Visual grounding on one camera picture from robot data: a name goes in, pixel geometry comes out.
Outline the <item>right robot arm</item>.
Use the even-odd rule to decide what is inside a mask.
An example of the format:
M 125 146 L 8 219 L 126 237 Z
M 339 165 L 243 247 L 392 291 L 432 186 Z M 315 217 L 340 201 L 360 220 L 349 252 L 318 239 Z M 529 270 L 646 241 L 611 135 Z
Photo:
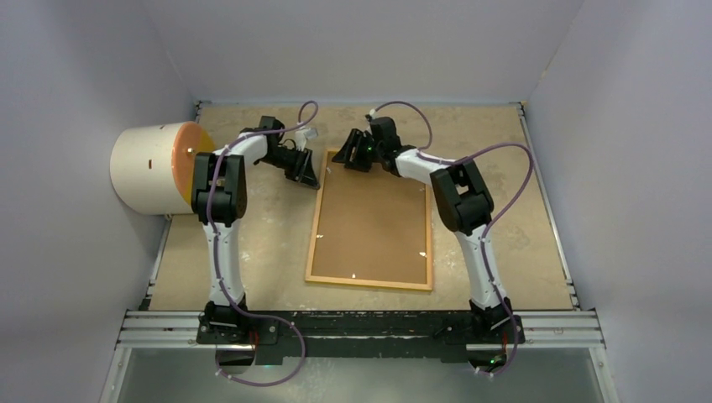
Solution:
M 474 317 L 474 336 L 490 342 L 516 324 L 510 300 L 488 254 L 491 244 L 485 233 L 493 222 L 494 200 L 476 164 L 457 162 L 421 152 L 405 145 L 392 118 L 373 118 L 369 129 L 354 128 L 332 162 L 361 172 L 378 163 L 394 176 L 429 186 L 443 225 L 461 248 L 469 278 L 469 305 Z

